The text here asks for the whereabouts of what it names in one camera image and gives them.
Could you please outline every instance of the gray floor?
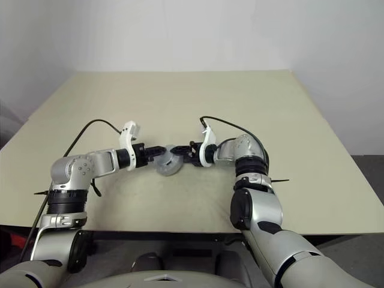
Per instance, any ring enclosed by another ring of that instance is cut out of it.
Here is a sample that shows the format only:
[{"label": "gray floor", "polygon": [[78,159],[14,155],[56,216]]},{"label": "gray floor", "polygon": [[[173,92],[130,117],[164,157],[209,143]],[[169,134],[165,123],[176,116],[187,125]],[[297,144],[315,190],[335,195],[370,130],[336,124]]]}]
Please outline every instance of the gray floor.
[{"label": "gray floor", "polygon": [[[384,156],[353,157],[365,177],[384,202]],[[110,275],[128,272],[132,263],[141,254],[155,251],[162,255],[171,243],[163,241],[98,241],[98,251],[88,258],[85,269],[71,275],[62,288],[74,287]],[[202,248],[207,243],[192,242],[190,247]],[[344,236],[318,246],[325,255],[354,277],[374,286],[384,288],[384,234]],[[228,250],[237,251],[242,257],[254,287],[269,287],[249,252],[240,243],[235,243]],[[2,263],[12,265],[15,257]]]}]

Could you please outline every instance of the red object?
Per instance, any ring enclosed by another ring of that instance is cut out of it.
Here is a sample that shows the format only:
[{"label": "red object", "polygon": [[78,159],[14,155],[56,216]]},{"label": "red object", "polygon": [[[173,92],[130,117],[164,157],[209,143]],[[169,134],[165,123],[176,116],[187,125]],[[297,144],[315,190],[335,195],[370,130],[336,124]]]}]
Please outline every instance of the red object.
[{"label": "red object", "polygon": [[25,245],[26,238],[21,237],[19,235],[11,234],[11,243],[13,246],[18,246],[22,249]]}]

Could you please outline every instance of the beige table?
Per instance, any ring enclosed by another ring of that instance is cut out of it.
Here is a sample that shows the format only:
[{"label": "beige table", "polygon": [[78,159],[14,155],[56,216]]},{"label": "beige table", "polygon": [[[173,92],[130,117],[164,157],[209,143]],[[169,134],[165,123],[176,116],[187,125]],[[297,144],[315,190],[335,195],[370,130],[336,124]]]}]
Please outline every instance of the beige table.
[{"label": "beige table", "polygon": [[[134,120],[146,146],[200,140],[199,116],[241,125],[264,143],[283,206],[283,228],[302,234],[384,232],[384,207],[343,145],[289,71],[79,73],[59,88],[0,152],[0,224],[30,226],[50,183],[51,164],[94,118],[120,128]],[[209,122],[218,140],[241,132]],[[73,154],[119,148],[97,123]],[[184,165],[171,177],[152,166],[97,180],[87,229],[234,232],[229,221],[234,169]]]}]

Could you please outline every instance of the tabletop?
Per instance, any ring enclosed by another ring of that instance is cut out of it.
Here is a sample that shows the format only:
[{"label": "tabletop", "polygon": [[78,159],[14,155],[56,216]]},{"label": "tabletop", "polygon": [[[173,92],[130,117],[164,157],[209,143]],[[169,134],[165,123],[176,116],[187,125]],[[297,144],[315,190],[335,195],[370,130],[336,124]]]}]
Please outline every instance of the tabletop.
[{"label": "tabletop", "polygon": [[[283,228],[301,234],[384,232],[384,207],[344,146],[290,71],[77,73],[0,151],[0,224],[31,226],[48,189],[50,167],[82,127],[103,118],[141,129],[137,142],[201,141],[199,117],[211,115],[252,131],[270,157]],[[218,141],[242,134],[208,120]],[[119,135],[93,124],[72,154],[119,149]],[[233,167],[185,164],[165,177],[152,165],[96,180],[85,229],[237,232],[229,209]]]}]

